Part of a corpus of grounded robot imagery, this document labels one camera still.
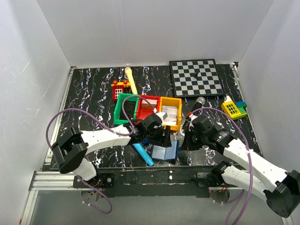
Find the navy blue card holder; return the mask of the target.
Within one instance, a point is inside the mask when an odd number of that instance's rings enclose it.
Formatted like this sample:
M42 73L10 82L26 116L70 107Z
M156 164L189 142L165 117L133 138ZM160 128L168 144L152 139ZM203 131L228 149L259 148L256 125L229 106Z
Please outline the navy blue card holder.
M161 161L176 160L178 157L179 143L179 140L172 141L171 147L161 147L153 145L151 147L151 158Z

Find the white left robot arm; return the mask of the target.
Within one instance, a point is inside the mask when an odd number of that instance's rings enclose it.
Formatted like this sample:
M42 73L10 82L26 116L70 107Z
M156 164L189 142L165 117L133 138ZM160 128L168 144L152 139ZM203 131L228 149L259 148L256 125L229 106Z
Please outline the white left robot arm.
M114 146L126 146L140 143L147 139L150 144L170 147L170 127L164 126L167 113L158 112L147 116L144 120L136 120L131 128L129 124L97 131L80 131L71 127L52 145L53 156L59 172L73 172L83 180L96 177L95 166L85 156L91 152Z

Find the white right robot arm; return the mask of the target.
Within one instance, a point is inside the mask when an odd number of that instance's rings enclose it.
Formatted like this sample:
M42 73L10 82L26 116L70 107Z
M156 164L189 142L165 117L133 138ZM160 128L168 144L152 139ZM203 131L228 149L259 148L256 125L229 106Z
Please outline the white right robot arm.
M204 178L208 184L229 184L249 190L283 218L289 217L300 203L298 171L289 172L275 166L254 151L248 150L231 132L217 129L207 118L192 114L188 116L182 146L187 150L207 146L242 166L242 169L238 169L222 161Z

